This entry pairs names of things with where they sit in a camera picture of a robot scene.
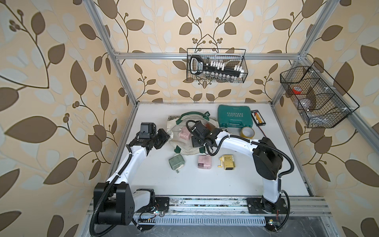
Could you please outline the pink pencil sharpener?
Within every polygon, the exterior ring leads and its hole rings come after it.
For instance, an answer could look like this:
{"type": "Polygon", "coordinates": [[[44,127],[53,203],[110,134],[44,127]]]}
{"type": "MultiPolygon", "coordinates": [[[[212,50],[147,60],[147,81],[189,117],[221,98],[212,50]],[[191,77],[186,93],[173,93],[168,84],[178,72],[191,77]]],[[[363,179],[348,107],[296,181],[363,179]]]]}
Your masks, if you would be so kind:
{"type": "Polygon", "coordinates": [[[212,157],[209,155],[201,155],[198,157],[198,168],[200,169],[211,169],[212,167],[212,157]]]}
{"type": "Polygon", "coordinates": [[[192,134],[190,133],[190,131],[187,129],[186,126],[184,126],[181,131],[179,132],[179,137],[183,140],[190,140],[191,137],[192,137],[192,134]]]}

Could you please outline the cream floral tote bag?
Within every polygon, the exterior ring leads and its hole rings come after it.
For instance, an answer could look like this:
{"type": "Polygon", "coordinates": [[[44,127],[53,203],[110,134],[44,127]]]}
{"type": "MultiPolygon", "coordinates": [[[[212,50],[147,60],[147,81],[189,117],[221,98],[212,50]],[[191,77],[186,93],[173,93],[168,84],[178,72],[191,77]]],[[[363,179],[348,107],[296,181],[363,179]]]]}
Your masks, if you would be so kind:
{"type": "Polygon", "coordinates": [[[169,116],[167,120],[167,133],[170,135],[168,140],[169,144],[174,147],[174,152],[181,155],[196,155],[205,154],[206,149],[204,146],[193,145],[191,139],[186,141],[179,137],[179,132],[186,126],[188,120],[198,121],[200,120],[208,129],[219,127],[216,117],[212,117],[209,112],[186,112],[180,116],[169,116]]]}

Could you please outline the yellow pencil sharpener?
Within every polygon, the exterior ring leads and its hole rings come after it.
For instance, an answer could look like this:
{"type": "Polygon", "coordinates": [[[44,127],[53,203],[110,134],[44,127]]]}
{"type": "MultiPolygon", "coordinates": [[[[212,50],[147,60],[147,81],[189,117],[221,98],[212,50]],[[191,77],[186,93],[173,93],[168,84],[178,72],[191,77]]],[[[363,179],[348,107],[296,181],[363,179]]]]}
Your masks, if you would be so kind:
{"type": "Polygon", "coordinates": [[[219,158],[220,164],[219,168],[223,168],[224,170],[234,170],[235,162],[233,155],[223,155],[219,158]]]}

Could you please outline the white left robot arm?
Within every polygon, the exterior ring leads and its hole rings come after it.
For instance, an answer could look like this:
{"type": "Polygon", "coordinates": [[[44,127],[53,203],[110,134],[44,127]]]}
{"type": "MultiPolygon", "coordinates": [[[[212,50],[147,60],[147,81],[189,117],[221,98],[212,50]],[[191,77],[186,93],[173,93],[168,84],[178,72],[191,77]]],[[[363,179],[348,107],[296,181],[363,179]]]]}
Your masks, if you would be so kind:
{"type": "Polygon", "coordinates": [[[140,224],[134,220],[134,213],[140,209],[150,210],[157,205],[153,189],[138,189],[132,192],[130,184],[140,165],[152,149],[160,149],[169,140],[168,133],[153,122],[141,123],[140,130],[128,144],[116,171],[103,183],[95,186],[93,214],[89,233],[92,237],[102,237],[118,225],[133,223],[139,230],[140,224]]]}

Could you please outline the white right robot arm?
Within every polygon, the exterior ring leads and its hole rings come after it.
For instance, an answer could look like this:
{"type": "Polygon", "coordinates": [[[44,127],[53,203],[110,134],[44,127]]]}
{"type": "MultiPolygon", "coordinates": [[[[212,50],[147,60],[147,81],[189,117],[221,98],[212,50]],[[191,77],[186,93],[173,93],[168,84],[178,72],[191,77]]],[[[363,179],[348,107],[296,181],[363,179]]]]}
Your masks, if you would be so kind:
{"type": "Polygon", "coordinates": [[[281,189],[281,178],[292,173],[295,165],[291,158],[278,150],[272,141],[264,137],[253,140],[232,135],[220,128],[209,130],[200,120],[189,120],[186,128],[200,145],[205,147],[206,154],[215,156],[221,149],[233,150],[253,159],[256,172],[263,179],[262,208],[266,213],[279,209],[279,200],[284,191],[281,189]]]}

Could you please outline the green plastic tool case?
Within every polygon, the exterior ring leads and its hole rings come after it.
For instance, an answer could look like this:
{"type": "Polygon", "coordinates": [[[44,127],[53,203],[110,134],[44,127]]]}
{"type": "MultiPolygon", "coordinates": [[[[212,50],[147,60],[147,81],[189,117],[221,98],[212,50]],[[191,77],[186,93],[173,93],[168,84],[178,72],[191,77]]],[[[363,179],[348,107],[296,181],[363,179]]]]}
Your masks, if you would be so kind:
{"type": "Polygon", "coordinates": [[[217,119],[219,127],[223,128],[244,128],[253,126],[251,110],[248,106],[220,105],[218,107],[217,119]]]}

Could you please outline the yellow tape roll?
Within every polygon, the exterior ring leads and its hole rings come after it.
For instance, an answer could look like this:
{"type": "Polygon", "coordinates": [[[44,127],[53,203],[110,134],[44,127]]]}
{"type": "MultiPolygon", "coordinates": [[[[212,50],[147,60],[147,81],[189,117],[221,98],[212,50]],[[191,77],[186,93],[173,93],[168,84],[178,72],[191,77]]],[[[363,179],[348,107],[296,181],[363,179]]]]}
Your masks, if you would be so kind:
{"type": "Polygon", "coordinates": [[[255,136],[255,131],[251,127],[243,127],[240,131],[240,136],[247,139],[252,139],[255,136]]]}

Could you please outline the black parallel charging board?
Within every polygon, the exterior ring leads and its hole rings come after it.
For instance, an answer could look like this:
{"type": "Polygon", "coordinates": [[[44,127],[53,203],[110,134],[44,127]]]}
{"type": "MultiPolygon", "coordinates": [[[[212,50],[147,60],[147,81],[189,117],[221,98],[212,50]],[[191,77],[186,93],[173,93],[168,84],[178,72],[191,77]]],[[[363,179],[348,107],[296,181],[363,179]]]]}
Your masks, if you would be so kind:
{"type": "Polygon", "coordinates": [[[266,122],[264,121],[258,110],[252,110],[251,116],[256,126],[260,127],[266,125],[266,122]]]}

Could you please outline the black socket wrench set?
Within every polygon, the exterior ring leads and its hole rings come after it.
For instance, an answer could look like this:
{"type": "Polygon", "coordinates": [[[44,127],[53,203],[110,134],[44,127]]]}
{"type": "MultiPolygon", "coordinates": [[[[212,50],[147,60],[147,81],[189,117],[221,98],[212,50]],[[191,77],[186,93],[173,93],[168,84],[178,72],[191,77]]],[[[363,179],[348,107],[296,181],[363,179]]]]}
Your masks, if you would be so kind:
{"type": "Polygon", "coordinates": [[[191,55],[188,58],[187,71],[196,76],[225,75],[225,77],[243,78],[248,74],[242,60],[217,59],[214,55],[191,55]]]}

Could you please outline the red tape roll in basket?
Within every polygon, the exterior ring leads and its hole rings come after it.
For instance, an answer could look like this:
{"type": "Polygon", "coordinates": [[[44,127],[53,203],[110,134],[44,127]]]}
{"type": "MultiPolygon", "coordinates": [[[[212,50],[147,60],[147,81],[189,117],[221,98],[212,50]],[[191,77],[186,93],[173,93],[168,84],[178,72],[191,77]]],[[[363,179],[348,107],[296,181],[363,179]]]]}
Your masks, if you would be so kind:
{"type": "Polygon", "coordinates": [[[294,95],[301,95],[303,93],[303,89],[299,86],[292,87],[292,92],[294,95]]]}

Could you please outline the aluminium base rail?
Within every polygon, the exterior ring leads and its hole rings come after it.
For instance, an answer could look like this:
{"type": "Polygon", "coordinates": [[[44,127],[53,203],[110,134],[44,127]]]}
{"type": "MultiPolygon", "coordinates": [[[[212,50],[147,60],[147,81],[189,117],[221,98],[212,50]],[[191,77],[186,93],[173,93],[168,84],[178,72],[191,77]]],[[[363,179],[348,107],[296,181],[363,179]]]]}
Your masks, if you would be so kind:
{"type": "Polygon", "coordinates": [[[328,217],[331,211],[322,197],[290,196],[275,211],[264,211],[259,197],[244,196],[156,196],[158,208],[166,216],[275,216],[290,210],[292,217],[328,217]]]}

